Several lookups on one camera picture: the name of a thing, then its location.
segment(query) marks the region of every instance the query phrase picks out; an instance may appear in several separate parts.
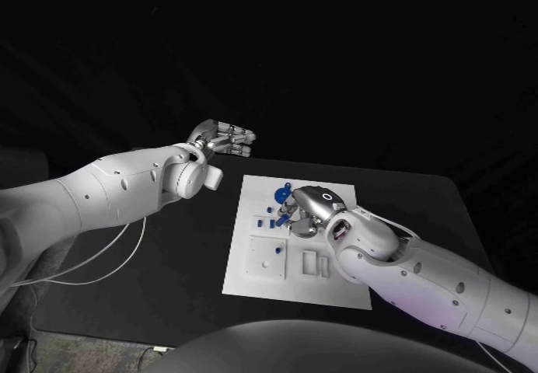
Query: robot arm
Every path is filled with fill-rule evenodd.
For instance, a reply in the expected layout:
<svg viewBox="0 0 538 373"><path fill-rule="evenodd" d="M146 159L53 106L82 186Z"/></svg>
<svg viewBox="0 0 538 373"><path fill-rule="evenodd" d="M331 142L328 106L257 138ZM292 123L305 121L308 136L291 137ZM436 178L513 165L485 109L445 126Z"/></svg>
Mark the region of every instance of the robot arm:
<svg viewBox="0 0 538 373"><path fill-rule="evenodd" d="M322 234L350 282L367 284L420 322L487 344L538 372L534 295L415 235L397 237L369 211L347 210L330 190L295 189L278 214L289 206L298 207L299 220L286 220L288 229L298 237Z"/></svg>
<svg viewBox="0 0 538 373"><path fill-rule="evenodd" d="M213 152L247 156L240 144L253 139L206 120L184 144L109 155L58 179L0 190L0 297L56 242L136 221L201 186L216 190L221 171L207 159Z"/></svg>

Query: dark floor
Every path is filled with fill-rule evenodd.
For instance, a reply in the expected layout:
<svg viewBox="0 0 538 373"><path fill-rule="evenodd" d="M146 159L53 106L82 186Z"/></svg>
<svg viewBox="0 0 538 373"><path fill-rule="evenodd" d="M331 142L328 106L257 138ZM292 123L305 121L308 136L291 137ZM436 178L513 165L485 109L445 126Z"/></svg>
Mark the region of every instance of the dark floor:
<svg viewBox="0 0 538 373"><path fill-rule="evenodd" d="M45 277L56 273L63 257L76 237L56 244L41 255L27 278ZM27 351L32 351L37 366L34 373L107 373L136 372L138 360L142 352L149 346L99 340L84 336L67 336L56 333L44 333L31 329L30 319L35 307L35 296L40 299L47 291L48 283L34 284L21 287L12 300L0 316L0 332L2 335L24 335L37 341L32 351L32 344L18 354L14 361L15 373L27 373L34 365L30 359L27 369ZM148 350L142 356L141 367L145 367L159 358L159 354Z"/></svg>

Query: small blue part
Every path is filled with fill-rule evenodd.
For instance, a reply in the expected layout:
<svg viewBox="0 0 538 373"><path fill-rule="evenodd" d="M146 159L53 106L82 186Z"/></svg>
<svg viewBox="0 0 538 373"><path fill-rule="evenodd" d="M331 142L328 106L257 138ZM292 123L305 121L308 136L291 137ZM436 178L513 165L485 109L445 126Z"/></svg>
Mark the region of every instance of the small blue part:
<svg viewBox="0 0 538 373"><path fill-rule="evenodd" d="M283 188L276 189L273 192L273 199L276 200L278 204L282 204L285 199L291 194L291 184L285 183Z"/></svg>
<svg viewBox="0 0 538 373"><path fill-rule="evenodd" d="M281 224L286 222L286 220L288 220L288 215L283 214L283 215L279 217L279 219L276 220L276 227L279 227Z"/></svg>

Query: black tabletop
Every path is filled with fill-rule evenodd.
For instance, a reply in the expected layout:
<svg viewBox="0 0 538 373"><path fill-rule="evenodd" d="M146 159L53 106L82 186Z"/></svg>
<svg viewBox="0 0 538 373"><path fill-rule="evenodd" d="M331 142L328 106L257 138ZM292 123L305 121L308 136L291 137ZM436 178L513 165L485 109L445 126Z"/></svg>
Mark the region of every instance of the black tabletop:
<svg viewBox="0 0 538 373"><path fill-rule="evenodd" d="M484 363L474 342L413 320L373 292L371 311L221 294L243 175L354 185L360 206L490 270L452 182L439 176L224 155L210 163L223 170L219 190L203 188L193 199L148 216L138 252L109 278L83 286L51 284L32 317L34 328L174 347L239 323L311 319L384 331ZM115 247L63 280L89 281L109 272L133 248L139 228L138 221ZM95 254L119 230L80 234L63 268Z"/></svg>

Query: black background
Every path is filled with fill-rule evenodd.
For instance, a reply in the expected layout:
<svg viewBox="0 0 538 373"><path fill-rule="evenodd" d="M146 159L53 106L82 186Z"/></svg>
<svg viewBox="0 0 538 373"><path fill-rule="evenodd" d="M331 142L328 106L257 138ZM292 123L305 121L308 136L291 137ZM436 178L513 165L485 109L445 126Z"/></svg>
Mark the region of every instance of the black background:
<svg viewBox="0 0 538 373"><path fill-rule="evenodd" d="M120 32L4 37L1 146L41 149L54 177L211 118L255 131L256 158L448 176L497 275L536 293L534 13L226 10L82 10Z"/></svg>

